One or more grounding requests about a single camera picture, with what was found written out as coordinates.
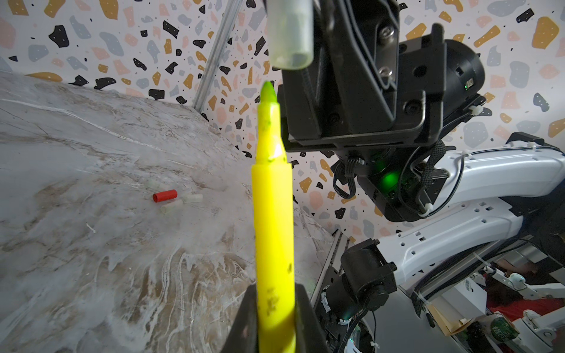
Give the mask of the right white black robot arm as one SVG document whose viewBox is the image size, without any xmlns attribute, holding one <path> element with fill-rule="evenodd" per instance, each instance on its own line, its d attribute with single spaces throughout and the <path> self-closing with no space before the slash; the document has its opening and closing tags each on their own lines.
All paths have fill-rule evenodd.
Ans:
<svg viewBox="0 0 565 353">
<path fill-rule="evenodd" d="M 444 137 L 478 116 L 485 71 L 478 53 L 434 24 L 400 38 L 395 1 L 269 1 L 282 71 L 282 141 L 327 152 L 344 201 L 364 192 L 411 232 L 340 252 L 313 297 L 322 344 L 344 352 L 366 314 L 413 282 L 417 313 L 503 253 L 530 224 L 553 221 L 564 195 L 564 153 L 514 133 L 502 147 L 457 151 Z"/>
</svg>

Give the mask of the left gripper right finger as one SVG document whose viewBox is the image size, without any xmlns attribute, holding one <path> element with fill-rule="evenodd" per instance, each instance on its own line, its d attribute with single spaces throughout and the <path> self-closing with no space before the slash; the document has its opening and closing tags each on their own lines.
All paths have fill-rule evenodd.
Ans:
<svg viewBox="0 0 565 353">
<path fill-rule="evenodd" d="M 297 353 L 328 353 L 325 332 L 310 305 L 305 287 L 295 284 L 295 330 Z"/>
</svg>

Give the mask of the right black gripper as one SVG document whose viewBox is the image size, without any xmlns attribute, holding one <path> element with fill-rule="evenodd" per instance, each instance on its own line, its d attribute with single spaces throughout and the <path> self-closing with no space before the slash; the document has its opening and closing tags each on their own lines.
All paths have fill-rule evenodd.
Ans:
<svg viewBox="0 0 565 353">
<path fill-rule="evenodd" d="M 288 151 L 432 146 L 483 104 L 485 71 L 434 24 L 399 41 L 395 1 L 321 1 L 313 63 L 284 71 L 279 92 Z"/>
</svg>

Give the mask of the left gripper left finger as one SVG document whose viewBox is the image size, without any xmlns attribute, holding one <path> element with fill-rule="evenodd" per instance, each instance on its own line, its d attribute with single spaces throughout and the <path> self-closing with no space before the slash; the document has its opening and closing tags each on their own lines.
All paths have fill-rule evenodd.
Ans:
<svg viewBox="0 0 565 353">
<path fill-rule="evenodd" d="M 257 353 L 258 314 L 257 288 L 250 285 L 245 291 L 221 353 Z"/>
</svg>

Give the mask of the yellow highlighter pen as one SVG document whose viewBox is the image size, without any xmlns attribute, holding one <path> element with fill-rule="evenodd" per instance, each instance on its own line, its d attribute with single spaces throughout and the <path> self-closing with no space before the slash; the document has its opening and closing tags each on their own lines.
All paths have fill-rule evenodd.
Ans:
<svg viewBox="0 0 565 353">
<path fill-rule="evenodd" d="M 281 138 L 280 104 L 265 82 L 257 107 L 252 167 L 258 344 L 260 352 L 296 349 L 292 167 Z"/>
</svg>

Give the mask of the clear pen cap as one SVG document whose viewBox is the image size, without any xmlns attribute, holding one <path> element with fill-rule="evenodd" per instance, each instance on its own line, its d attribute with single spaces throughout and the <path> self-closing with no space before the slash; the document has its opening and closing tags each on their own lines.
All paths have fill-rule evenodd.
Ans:
<svg viewBox="0 0 565 353">
<path fill-rule="evenodd" d="M 313 2 L 266 0 L 269 60 L 282 70 L 298 71 L 313 62 Z"/>
</svg>

